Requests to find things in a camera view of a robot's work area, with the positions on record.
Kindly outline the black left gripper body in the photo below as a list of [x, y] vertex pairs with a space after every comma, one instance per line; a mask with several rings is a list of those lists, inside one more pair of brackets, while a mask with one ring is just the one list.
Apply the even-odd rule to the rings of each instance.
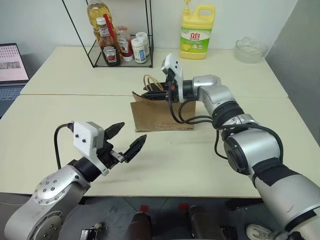
[[123, 154], [114, 151], [113, 148], [114, 146], [106, 141], [103, 143], [102, 148], [96, 152], [98, 159], [108, 170], [111, 170], [115, 165], [125, 160]]

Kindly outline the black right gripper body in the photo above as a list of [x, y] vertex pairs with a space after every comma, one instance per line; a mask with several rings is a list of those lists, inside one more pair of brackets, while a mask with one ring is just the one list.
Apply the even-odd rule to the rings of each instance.
[[171, 92], [171, 100], [173, 103], [178, 103], [179, 100], [179, 87], [176, 80], [176, 74], [172, 70], [165, 70], [164, 90], [168, 93]]

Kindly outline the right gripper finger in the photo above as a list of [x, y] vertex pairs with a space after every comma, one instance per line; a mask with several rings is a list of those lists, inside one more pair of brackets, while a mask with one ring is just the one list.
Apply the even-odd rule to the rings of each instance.
[[161, 83], [151, 82], [151, 83], [145, 83], [143, 90], [150, 91], [150, 92], [164, 92], [165, 87]]
[[151, 101], [162, 101], [166, 99], [165, 91], [148, 91], [141, 95], [142, 98], [151, 100]]

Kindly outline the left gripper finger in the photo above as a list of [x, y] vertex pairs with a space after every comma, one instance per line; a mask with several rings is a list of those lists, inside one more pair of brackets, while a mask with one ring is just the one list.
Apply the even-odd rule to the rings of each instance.
[[119, 123], [112, 124], [111, 126], [106, 128], [104, 130], [103, 142], [106, 143], [108, 140], [111, 140], [114, 136], [116, 136], [119, 133], [119, 131], [123, 128], [124, 125], [125, 125], [124, 122], [119, 122]]
[[141, 135], [130, 144], [129, 149], [123, 154], [125, 163], [129, 163], [141, 151], [146, 139], [146, 134]]

